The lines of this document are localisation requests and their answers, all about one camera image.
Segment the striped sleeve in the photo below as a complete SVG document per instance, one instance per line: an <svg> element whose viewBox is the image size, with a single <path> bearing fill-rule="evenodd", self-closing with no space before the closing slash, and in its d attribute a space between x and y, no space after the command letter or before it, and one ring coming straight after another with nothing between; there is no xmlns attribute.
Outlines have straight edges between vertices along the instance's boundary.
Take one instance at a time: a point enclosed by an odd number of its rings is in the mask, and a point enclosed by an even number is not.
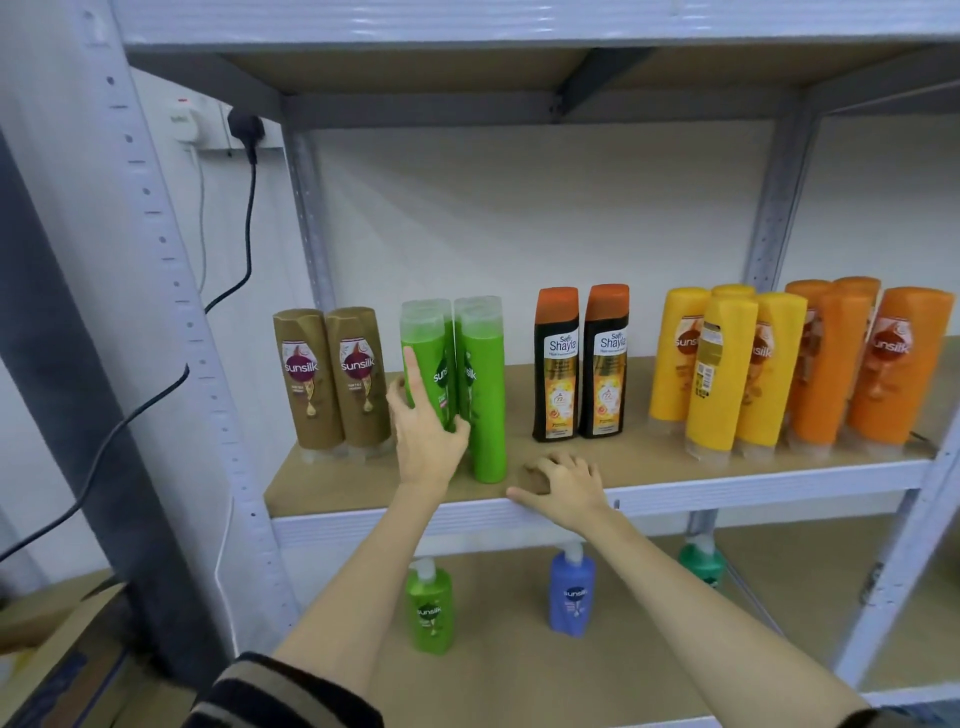
<svg viewBox="0 0 960 728"><path fill-rule="evenodd" d="M194 705L183 728L382 728L363 698L264 655L245 652Z"/></svg>

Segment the brown shelf surface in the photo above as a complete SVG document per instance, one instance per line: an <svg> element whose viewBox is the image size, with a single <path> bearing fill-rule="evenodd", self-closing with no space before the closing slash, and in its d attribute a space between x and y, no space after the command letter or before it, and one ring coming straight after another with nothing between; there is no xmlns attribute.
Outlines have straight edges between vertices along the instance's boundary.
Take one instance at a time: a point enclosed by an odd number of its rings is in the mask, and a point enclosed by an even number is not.
<svg viewBox="0 0 960 728"><path fill-rule="evenodd" d="M652 356L630 359L624 431L621 434L597 440L576 438L559 444L538 443L530 435L534 415L533 365L507 367L507 477L502 483L493 485L479 483L473 479L468 458L465 458L450 483L447 501L501 497L511 485L536 485L524 471L523 464L556 448L570 449L599 463L604 484L608 488L877 462L843 445L834 449L827 462L812 461L781 445L773 463L758 464L735 454L725 470L711 469L684 451L682 436L661 437L647 430L645 423L653 365ZM942 417L943 414L939 412L931 414L932 426L940 426L938 423ZM928 458L932 454L933 448L921 443L911 443L906 450L908 459ZM397 479L394 454L370 460L365 465L357 465L346 459L308 465L302 461L300 451L294 446L264 498L274 518L382 508L393 497Z"/></svg>
<svg viewBox="0 0 960 728"><path fill-rule="evenodd" d="M718 532L721 547L798 646L828 660L890 519L764 525ZM679 537L657 539L676 555ZM456 642L443 657L410 645L398 612L372 702L388 725L612 728L708 713L656 627L597 559L587 635L546 624L552 548L438 559L450 571ZM960 538L945 541L894 628L866 690L960 679ZM729 583L724 593L745 601Z"/></svg>

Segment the sleeve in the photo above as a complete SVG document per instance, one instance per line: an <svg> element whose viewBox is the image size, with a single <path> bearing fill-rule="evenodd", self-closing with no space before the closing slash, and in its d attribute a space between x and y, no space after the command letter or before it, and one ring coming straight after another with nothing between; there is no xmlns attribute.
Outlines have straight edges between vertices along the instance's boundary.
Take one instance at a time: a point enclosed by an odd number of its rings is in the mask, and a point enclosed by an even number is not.
<svg viewBox="0 0 960 728"><path fill-rule="evenodd" d="M366 700L270 657L245 652L197 700L183 728L383 728Z"/></svg>
<svg viewBox="0 0 960 728"><path fill-rule="evenodd" d="M919 728L921 725L920 722L899 713L871 708L854 713L838 728Z"/></svg>

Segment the lower shelf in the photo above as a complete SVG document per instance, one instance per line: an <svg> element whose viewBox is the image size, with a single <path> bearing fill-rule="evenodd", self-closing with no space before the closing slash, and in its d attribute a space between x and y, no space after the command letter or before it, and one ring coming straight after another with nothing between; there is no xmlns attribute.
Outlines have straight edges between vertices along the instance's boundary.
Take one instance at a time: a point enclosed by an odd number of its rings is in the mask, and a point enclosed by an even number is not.
<svg viewBox="0 0 960 728"><path fill-rule="evenodd" d="M828 661L856 613L856 596L889 518L726 529L718 540L788 637ZM658 539L676 554L683 540ZM466 554L438 563L453 577L457 641L443 657L409 644L397 614L372 701L392 726L613 726L705 715L708 710L653 623L597 560L587 636L546 625L553 548ZM960 679L960 539L928 570L866 690ZM727 583L724 593L746 609Z"/></svg>

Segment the cardboard box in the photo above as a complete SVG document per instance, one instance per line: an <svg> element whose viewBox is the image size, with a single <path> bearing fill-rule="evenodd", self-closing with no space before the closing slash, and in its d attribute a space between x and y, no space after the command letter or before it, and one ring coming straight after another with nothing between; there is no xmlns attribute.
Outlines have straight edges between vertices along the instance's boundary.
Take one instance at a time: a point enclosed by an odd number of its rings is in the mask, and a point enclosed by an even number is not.
<svg viewBox="0 0 960 728"><path fill-rule="evenodd" d="M0 689L4 728L109 728L140 688L143 670L114 636L124 585L80 602Z"/></svg>
<svg viewBox="0 0 960 728"><path fill-rule="evenodd" d="M180 728L197 694L159 678L148 678L113 728Z"/></svg>
<svg viewBox="0 0 960 728"><path fill-rule="evenodd" d="M109 569L94 571L12 601L0 610L0 654L41 644L112 576Z"/></svg>

